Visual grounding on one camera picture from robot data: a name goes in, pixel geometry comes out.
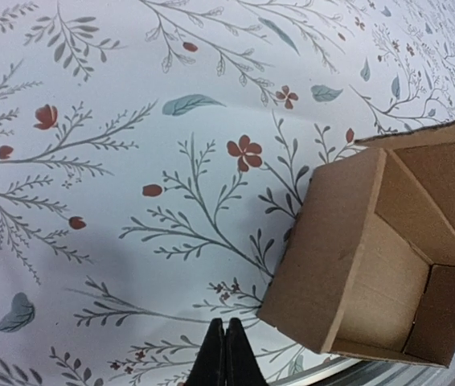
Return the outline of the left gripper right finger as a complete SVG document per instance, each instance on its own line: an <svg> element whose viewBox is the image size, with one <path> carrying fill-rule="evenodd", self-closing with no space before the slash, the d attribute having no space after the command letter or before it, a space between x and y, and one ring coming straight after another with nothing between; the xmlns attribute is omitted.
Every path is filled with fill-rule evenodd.
<svg viewBox="0 0 455 386"><path fill-rule="evenodd" d="M231 318L225 335L227 386L267 386L242 322Z"/></svg>

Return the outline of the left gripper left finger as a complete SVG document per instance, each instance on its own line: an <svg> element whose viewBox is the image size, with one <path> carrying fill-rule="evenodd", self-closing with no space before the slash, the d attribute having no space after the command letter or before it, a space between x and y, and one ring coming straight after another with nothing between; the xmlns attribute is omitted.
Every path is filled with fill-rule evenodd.
<svg viewBox="0 0 455 386"><path fill-rule="evenodd" d="M226 335L223 321L214 318L191 369L186 386L223 386L226 384Z"/></svg>

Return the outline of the brown cardboard box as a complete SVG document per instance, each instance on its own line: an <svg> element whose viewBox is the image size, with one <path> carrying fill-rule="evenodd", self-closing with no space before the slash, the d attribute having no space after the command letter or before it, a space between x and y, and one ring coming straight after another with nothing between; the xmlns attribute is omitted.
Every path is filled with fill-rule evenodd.
<svg viewBox="0 0 455 386"><path fill-rule="evenodd" d="M448 367L455 121L318 167L258 318L318 354Z"/></svg>

